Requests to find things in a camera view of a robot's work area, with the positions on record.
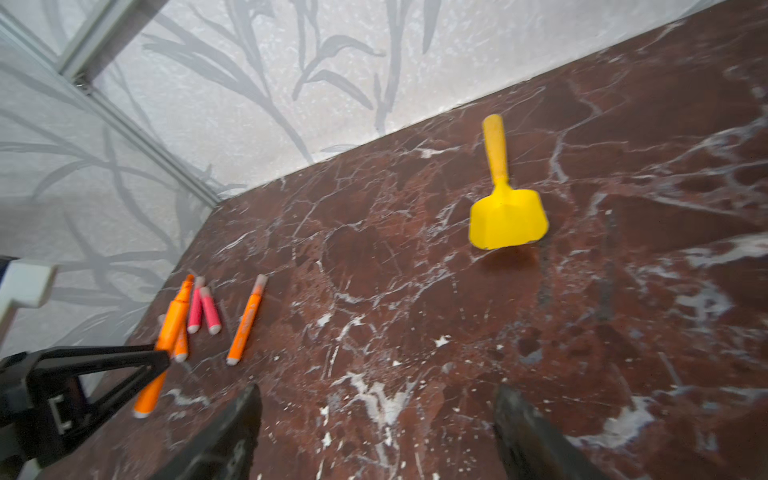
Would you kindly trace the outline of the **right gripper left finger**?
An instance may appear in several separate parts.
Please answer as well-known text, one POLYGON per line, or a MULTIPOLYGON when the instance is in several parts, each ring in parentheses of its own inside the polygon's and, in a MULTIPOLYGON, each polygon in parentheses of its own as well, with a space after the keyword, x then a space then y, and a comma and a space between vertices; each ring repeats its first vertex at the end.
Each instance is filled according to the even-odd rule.
POLYGON ((261 417, 261 393, 253 383, 151 479, 248 479, 261 417))

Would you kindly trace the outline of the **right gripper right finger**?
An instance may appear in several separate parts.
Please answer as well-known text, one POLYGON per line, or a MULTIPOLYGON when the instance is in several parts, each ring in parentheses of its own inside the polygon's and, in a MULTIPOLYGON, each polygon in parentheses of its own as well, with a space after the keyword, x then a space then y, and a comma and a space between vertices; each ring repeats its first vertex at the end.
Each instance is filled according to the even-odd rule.
POLYGON ((604 479, 606 475, 509 385, 495 392, 493 431, 509 479, 604 479))

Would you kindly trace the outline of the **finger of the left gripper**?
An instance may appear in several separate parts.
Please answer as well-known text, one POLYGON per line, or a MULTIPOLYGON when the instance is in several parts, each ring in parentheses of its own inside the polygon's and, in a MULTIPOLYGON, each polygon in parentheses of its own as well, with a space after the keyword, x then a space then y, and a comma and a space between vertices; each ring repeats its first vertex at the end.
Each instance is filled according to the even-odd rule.
POLYGON ((169 365, 169 354, 151 345, 56 347, 3 359, 1 466, 47 467, 68 456, 169 365), (121 369, 127 378, 87 396, 83 376, 121 369))

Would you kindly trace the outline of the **orange highlighter lone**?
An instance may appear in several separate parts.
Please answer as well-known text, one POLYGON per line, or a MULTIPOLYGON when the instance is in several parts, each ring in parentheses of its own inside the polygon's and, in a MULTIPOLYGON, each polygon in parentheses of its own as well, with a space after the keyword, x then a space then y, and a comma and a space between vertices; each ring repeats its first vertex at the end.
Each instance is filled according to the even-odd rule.
POLYGON ((179 330, 173 351, 173 358, 177 363, 183 363, 189 356, 188 334, 185 327, 179 330))

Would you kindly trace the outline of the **pink highlighter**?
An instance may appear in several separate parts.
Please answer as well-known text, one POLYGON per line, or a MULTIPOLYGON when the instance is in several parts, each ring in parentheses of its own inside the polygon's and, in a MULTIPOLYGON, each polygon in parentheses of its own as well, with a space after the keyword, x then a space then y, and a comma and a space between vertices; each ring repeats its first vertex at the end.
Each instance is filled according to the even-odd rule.
POLYGON ((205 279, 197 276, 194 280, 192 299, 190 302, 189 316, 187 321, 187 332, 194 334, 201 328, 202 322, 202 300, 200 290, 205 286, 205 279))
POLYGON ((207 286, 200 288, 200 299, 208 332, 217 335, 222 330, 222 324, 212 293, 207 286))

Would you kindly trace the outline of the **orange highlighter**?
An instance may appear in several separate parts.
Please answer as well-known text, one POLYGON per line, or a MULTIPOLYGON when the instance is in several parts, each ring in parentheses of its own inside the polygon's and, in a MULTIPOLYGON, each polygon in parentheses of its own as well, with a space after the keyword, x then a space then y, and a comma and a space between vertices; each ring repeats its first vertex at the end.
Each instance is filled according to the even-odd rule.
POLYGON ((267 282, 268 276, 264 274, 258 275, 255 280, 234 340, 226 357, 226 364, 228 366, 235 366, 242 360, 267 282))
MULTIPOLYGON (((163 328, 160 331, 155 345, 157 351, 165 353, 166 360, 168 360, 169 355, 173 353, 179 332, 185 325, 192 297, 194 280, 195 277, 193 275, 187 276, 183 281, 178 294, 168 307, 163 328)), ((133 410, 135 418, 147 418, 154 411, 162 392, 165 378, 166 373, 161 373, 139 393, 133 410)))

